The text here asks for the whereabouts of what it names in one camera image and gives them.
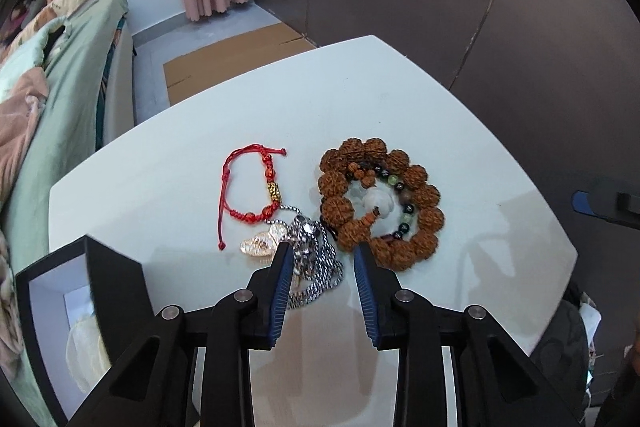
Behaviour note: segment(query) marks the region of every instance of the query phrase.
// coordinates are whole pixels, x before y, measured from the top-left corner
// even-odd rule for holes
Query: brown cardboard
[[[234,76],[313,48],[283,23],[210,44],[164,65],[169,102],[175,105]]]

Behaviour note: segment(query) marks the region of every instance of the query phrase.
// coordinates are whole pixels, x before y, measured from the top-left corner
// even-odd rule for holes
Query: red bracelet
[[[226,185],[229,181],[229,176],[231,171],[229,170],[229,165],[233,160],[241,156],[242,154],[248,152],[257,152],[260,153],[262,157],[262,163],[267,167],[264,171],[264,176],[267,178],[267,188],[269,189],[269,195],[271,197],[271,204],[268,204],[262,209],[262,212],[257,216],[253,212],[238,212],[229,207],[226,203]],[[270,219],[273,216],[273,213],[280,207],[282,203],[282,198],[280,197],[280,189],[278,188],[278,184],[275,182],[276,171],[273,169],[273,157],[271,154],[282,154],[283,156],[287,155],[287,151],[284,149],[269,149],[268,147],[264,147],[258,143],[254,143],[248,145],[247,147],[242,147],[242,149],[236,149],[233,151],[225,161],[225,164],[222,167],[222,188],[220,188],[220,204],[218,205],[218,248],[220,250],[224,250],[226,245],[224,241],[222,241],[222,214],[226,210],[232,217],[239,219],[240,221],[244,221],[246,223],[257,223],[258,221],[265,221]]]

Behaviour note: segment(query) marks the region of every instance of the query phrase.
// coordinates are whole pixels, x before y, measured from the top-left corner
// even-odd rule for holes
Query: tiled floor
[[[208,44],[280,22],[255,4],[176,28],[136,48],[133,87],[136,124],[169,108],[162,65]]]

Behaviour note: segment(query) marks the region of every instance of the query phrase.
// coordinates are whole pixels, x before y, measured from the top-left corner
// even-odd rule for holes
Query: silver necklace
[[[296,217],[290,224],[281,219],[266,220],[269,231],[258,232],[255,237],[243,241],[241,250],[254,257],[273,257],[280,241],[291,244],[294,279],[287,309],[292,310],[306,306],[325,291],[335,288],[342,281],[344,273],[322,223],[306,217],[295,206],[282,204],[280,208],[295,212]]]

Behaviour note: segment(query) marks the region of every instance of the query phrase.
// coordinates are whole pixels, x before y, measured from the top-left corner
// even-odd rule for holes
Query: jewelry
[[[258,232],[255,237],[243,241],[240,250],[254,257],[272,259],[281,241],[291,244],[294,279],[287,308],[295,309],[335,288],[342,281],[344,273],[322,223],[304,216],[295,206],[283,204],[281,208],[296,213],[290,225],[280,219],[266,220],[269,230]],[[299,289],[305,281],[308,284]]]
[[[444,226],[444,214],[436,206],[440,192],[427,184],[427,171],[420,165],[411,165],[409,156],[401,150],[386,152],[386,144],[380,138],[362,142],[358,138],[345,140],[339,149],[330,149],[320,161],[324,172],[318,180],[322,194],[321,220],[334,229],[338,246],[353,251],[361,241],[368,241],[377,262],[396,271],[406,270],[417,261],[428,259],[438,247],[435,232]],[[367,189],[363,203],[367,214],[353,219],[354,210],[346,194],[349,183],[360,182]],[[402,217],[398,229],[379,238],[371,238],[370,227],[378,216],[388,216],[393,202],[388,194],[381,194],[376,187],[383,182],[393,187],[402,204]],[[418,232],[409,240],[404,236],[410,231],[417,213]]]
[[[267,189],[271,198],[271,204],[265,206],[257,216],[252,212],[245,212],[243,214],[242,212],[238,212],[237,210],[230,208],[228,203],[226,203],[225,198],[226,186],[229,181],[229,176],[231,175],[229,165],[231,165],[231,162],[238,158],[238,156],[250,152],[260,153],[260,156],[262,157],[262,163],[266,166],[264,177],[267,179]],[[246,223],[257,223],[258,221],[270,219],[271,216],[273,216],[273,213],[280,207],[282,197],[280,196],[278,184],[275,182],[276,171],[273,169],[272,154],[282,154],[283,156],[286,156],[287,151],[284,149],[270,149],[258,143],[254,143],[246,147],[242,147],[241,149],[236,149],[226,158],[225,164],[222,166],[222,187],[220,188],[220,203],[218,204],[218,248],[220,250],[224,250],[226,247],[225,242],[222,241],[222,215],[225,210],[232,217],[235,217],[240,221],[244,221]]]

